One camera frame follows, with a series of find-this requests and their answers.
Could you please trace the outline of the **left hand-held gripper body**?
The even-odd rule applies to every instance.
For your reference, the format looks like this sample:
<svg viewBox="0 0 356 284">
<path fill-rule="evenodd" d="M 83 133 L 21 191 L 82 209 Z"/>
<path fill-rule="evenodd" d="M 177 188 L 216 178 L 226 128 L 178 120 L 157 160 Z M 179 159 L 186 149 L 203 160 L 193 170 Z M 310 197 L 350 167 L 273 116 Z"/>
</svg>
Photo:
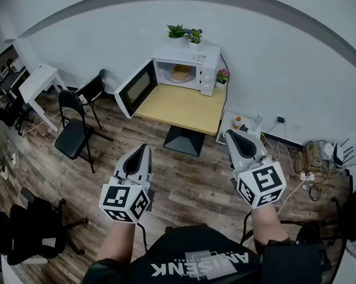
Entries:
<svg viewBox="0 0 356 284">
<path fill-rule="evenodd" d="M 152 209 L 151 177 L 150 171 L 130 176 L 116 170 L 102 186 L 99 208 L 113 221 L 137 224 L 143 213 Z"/>
</svg>

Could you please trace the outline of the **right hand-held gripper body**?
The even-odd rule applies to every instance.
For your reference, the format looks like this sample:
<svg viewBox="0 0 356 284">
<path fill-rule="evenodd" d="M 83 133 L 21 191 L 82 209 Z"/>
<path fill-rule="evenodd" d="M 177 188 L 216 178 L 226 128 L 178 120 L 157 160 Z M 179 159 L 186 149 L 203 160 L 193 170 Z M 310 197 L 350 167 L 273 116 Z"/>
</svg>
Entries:
<svg viewBox="0 0 356 284">
<path fill-rule="evenodd" d="M 243 170 L 234 170 L 232 175 L 235 190 L 252 209 L 278 201 L 287 186 L 279 162 L 269 156 L 254 161 Z"/>
</svg>

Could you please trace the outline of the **white microwave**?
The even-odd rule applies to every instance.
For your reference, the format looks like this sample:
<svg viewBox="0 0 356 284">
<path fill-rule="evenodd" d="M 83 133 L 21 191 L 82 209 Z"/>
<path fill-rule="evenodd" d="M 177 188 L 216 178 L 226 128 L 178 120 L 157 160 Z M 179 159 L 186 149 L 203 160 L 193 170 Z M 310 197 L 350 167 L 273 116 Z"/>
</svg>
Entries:
<svg viewBox="0 0 356 284">
<path fill-rule="evenodd" d="M 132 118 L 142 103 L 160 84 L 177 86 L 199 91 L 212 96 L 216 75 L 219 70 L 220 47 L 199 45 L 192 51 L 189 45 L 175 49 L 169 44 L 161 46 L 154 55 L 140 65 L 115 91 L 116 101 L 127 118 Z M 172 83 L 165 78 L 166 71 L 172 71 L 177 64 L 191 67 L 195 80 L 188 83 Z"/>
</svg>

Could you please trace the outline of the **person's right forearm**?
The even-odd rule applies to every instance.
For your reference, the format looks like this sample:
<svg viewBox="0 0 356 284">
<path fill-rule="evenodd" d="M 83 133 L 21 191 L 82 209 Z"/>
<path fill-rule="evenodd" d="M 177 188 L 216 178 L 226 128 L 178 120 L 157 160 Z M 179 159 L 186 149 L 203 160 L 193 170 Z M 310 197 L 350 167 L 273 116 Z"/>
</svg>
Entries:
<svg viewBox="0 0 356 284">
<path fill-rule="evenodd" d="M 283 228 L 273 204 L 251 211 L 252 230 L 256 246 L 266 246 L 270 240 L 284 241 L 288 234 Z"/>
</svg>

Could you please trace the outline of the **person's left forearm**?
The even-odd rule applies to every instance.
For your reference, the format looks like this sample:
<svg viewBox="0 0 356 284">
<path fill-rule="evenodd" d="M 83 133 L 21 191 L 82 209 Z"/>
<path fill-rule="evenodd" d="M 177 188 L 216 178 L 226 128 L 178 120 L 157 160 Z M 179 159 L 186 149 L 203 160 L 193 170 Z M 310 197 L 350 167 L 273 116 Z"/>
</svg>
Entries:
<svg viewBox="0 0 356 284">
<path fill-rule="evenodd" d="M 97 254 L 97 261 L 112 259 L 129 264 L 132 259 L 135 224 L 114 221 Z"/>
</svg>

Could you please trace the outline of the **white low shelf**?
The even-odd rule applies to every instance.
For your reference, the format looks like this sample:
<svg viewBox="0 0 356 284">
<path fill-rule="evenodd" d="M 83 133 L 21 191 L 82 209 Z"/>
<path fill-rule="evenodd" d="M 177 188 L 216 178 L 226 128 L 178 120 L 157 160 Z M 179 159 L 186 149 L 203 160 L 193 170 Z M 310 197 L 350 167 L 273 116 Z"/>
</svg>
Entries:
<svg viewBox="0 0 356 284">
<path fill-rule="evenodd" d="M 240 118 L 239 121 L 239 127 L 238 129 L 241 131 L 245 131 L 248 134 L 252 134 L 254 135 L 256 138 L 261 138 L 261 124 L 259 124 L 259 126 L 256 127 L 256 129 L 254 129 L 254 119 L 250 119 L 244 116 L 239 116 L 236 114 L 233 114 L 231 112 L 227 112 L 225 111 L 223 113 L 222 116 L 222 120 L 220 123 L 220 127 L 216 136 L 216 142 L 221 144 L 221 145 L 225 145 L 226 144 L 226 140 L 225 140 L 225 132 L 228 129 L 232 129 L 235 130 L 235 128 L 233 127 L 234 125 L 234 121 L 237 119 L 237 117 Z"/>
</svg>

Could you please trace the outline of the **black folding chair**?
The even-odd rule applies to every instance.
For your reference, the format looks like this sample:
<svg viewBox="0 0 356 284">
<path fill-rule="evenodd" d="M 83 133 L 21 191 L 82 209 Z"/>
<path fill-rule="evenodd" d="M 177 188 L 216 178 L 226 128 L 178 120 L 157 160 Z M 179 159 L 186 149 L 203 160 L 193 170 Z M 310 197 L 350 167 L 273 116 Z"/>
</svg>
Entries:
<svg viewBox="0 0 356 284">
<path fill-rule="evenodd" d="M 96 132 L 93 126 L 86 123 L 82 102 L 75 92 L 70 90 L 60 91 L 58 102 L 63 130 L 55 140 L 54 146 L 71 160 L 75 160 L 78 157 L 86 160 L 90 164 L 91 172 L 94 174 L 94 161 L 89 148 L 89 139 L 94 134 L 110 142 L 113 142 L 113 139 Z M 67 118 L 63 114 L 63 108 L 74 110 L 79 114 L 80 119 Z"/>
</svg>

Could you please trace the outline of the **wooden table with black base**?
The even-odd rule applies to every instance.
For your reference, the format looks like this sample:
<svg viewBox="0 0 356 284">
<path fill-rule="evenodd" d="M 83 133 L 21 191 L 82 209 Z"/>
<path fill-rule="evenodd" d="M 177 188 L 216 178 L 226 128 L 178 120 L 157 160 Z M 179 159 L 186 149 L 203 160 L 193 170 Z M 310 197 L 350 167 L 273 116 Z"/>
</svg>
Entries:
<svg viewBox="0 0 356 284">
<path fill-rule="evenodd" d="M 215 88 L 212 96 L 171 85 L 158 85 L 135 113 L 171 127 L 163 146 L 198 157 L 206 135 L 216 135 L 226 90 Z"/>
</svg>

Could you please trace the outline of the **pink flower potted plant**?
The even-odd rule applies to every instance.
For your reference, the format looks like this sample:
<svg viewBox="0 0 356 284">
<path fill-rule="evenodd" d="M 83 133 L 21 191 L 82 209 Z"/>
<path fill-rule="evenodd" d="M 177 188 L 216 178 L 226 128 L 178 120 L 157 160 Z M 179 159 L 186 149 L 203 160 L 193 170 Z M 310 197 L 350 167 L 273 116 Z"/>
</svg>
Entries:
<svg viewBox="0 0 356 284">
<path fill-rule="evenodd" d="M 223 68 L 217 72 L 216 75 L 216 87 L 224 89 L 230 79 L 230 73 L 227 69 Z"/>
</svg>

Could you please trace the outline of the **black router with antennas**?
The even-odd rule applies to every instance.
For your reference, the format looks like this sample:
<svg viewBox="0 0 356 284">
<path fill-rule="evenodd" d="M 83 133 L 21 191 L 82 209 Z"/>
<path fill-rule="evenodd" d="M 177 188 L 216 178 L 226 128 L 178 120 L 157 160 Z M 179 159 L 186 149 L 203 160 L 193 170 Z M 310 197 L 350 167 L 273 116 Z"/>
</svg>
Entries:
<svg viewBox="0 0 356 284">
<path fill-rule="evenodd" d="M 343 143 L 339 144 L 337 142 L 334 143 L 333 145 L 333 161 L 338 165 L 338 166 L 343 166 L 346 162 L 349 162 L 352 160 L 355 155 L 354 155 L 354 147 L 349 146 L 348 148 L 345 148 L 347 143 L 349 142 L 349 138 L 347 138 Z"/>
</svg>

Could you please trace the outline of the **black office chair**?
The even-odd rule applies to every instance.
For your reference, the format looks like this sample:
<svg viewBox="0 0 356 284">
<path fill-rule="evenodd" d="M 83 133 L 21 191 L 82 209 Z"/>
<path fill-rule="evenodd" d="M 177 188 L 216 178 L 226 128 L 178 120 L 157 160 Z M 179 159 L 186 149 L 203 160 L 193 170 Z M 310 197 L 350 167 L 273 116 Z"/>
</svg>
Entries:
<svg viewBox="0 0 356 284">
<path fill-rule="evenodd" d="M 53 206 L 27 188 L 22 188 L 21 194 L 27 200 L 26 208 L 15 204 L 9 214 L 0 211 L 0 255 L 7 257 L 10 266 L 24 263 L 34 256 L 53 259 L 63 253 L 67 245 L 75 254 L 85 254 L 85 250 L 77 248 L 70 239 L 68 230 L 87 225 L 88 218 L 63 224 L 65 199 L 61 199 L 58 206 Z"/>
</svg>

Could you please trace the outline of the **person's black printed shirt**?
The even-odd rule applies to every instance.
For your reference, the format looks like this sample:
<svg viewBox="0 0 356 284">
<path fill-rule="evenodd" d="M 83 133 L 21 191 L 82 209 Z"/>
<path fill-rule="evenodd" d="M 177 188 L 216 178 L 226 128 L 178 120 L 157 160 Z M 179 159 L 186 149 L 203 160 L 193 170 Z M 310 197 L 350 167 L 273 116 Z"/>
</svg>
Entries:
<svg viewBox="0 0 356 284">
<path fill-rule="evenodd" d="M 128 265 L 93 263 L 82 284 L 321 284 L 319 245 L 271 242 L 263 257 L 208 226 L 168 230 Z"/>
</svg>

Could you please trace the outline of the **purple flower potted plant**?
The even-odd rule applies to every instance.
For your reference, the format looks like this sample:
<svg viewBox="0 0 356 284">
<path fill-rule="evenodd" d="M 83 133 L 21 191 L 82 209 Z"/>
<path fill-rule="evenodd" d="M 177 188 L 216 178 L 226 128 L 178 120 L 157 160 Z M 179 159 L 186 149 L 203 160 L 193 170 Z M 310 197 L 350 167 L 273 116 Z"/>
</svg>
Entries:
<svg viewBox="0 0 356 284">
<path fill-rule="evenodd" d="M 202 39 L 202 30 L 199 29 L 186 29 L 184 38 L 189 42 L 189 47 L 192 51 L 198 51 L 199 44 Z"/>
</svg>

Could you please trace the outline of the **white side table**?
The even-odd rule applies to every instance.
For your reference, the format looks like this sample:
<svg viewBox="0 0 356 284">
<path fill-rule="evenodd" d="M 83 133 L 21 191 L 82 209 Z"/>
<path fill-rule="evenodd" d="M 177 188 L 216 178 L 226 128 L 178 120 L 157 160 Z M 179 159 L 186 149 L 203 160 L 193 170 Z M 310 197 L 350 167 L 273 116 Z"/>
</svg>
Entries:
<svg viewBox="0 0 356 284">
<path fill-rule="evenodd" d="M 55 67 L 42 64 L 20 85 L 19 91 L 24 102 L 29 104 L 52 130 L 58 132 L 59 129 L 45 116 L 44 110 L 36 102 L 37 96 L 50 84 L 54 86 L 58 93 L 60 86 L 64 90 L 68 89 Z"/>
</svg>

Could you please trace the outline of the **green leafy potted plant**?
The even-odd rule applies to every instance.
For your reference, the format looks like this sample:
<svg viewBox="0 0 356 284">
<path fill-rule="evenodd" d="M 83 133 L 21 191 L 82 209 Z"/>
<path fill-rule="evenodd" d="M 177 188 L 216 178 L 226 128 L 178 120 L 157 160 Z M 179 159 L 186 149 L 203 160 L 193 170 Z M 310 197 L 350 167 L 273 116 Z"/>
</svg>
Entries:
<svg viewBox="0 0 356 284">
<path fill-rule="evenodd" d="M 184 35 L 187 33 L 187 29 L 183 25 L 167 25 L 168 37 L 170 39 L 171 47 L 180 49 L 184 46 Z"/>
</svg>

